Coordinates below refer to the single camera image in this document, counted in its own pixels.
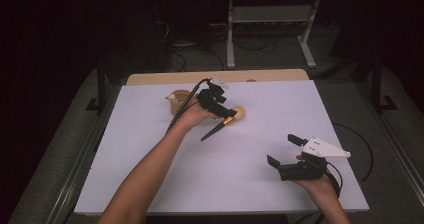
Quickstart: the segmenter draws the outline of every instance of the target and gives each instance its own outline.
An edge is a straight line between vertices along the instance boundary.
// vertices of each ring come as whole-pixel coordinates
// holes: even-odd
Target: white table
[[[265,72],[271,75],[282,73],[281,70]],[[239,71],[223,75],[246,73],[246,79],[251,79],[250,75],[257,73],[258,78],[255,79],[258,80],[264,77],[265,72]],[[201,76],[195,82],[217,77],[209,74],[193,74]],[[184,139],[148,214],[316,210],[308,194],[290,181],[282,182],[277,170],[268,165],[266,158],[269,154],[282,164],[297,162],[295,156],[301,150],[287,141],[288,134],[306,139],[318,137],[340,147],[314,82],[301,79],[228,83],[230,88],[224,94],[228,100],[224,106],[242,105],[246,109],[246,117],[204,142],[200,142],[200,138],[220,120],[207,120],[193,128]],[[169,78],[163,81],[172,82]],[[122,88],[75,212],[89,215],[103,212],[123,179],[164,135],[172,120],[170,104],[165,97],[176,89],[191,90],[194,87],[193,83],[151,83]],[[343,207],[347,211],[368,210],[347,159],[327,160],[343,175],[344,187],[340,197]]]

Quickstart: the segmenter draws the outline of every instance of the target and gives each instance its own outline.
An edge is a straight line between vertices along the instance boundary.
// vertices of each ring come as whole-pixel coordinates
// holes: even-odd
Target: dark background
[[[173,1],[178,5],[171,0],[162,18],[177,29],[187,21],[198,27],[205,20],[223,17],[225,21],[221,13],[226,5],[210,0],[208,5],[196,5],[199,0]],[[335,56],[349,58],[363,48],[375,48],[383,65],[400,78],[424,111],[420,43],[424,23],[419,2],[322,0],[316,23],[342,25]],[[0,0],[0,5],[4,140],[0,222],[6,223],[70,102],[100,57],[112,68],[109,77],[118,82],[131,72],[163,71],[168,60],[166,47],[157,41],[157,17],[151,11],[155,0]]]

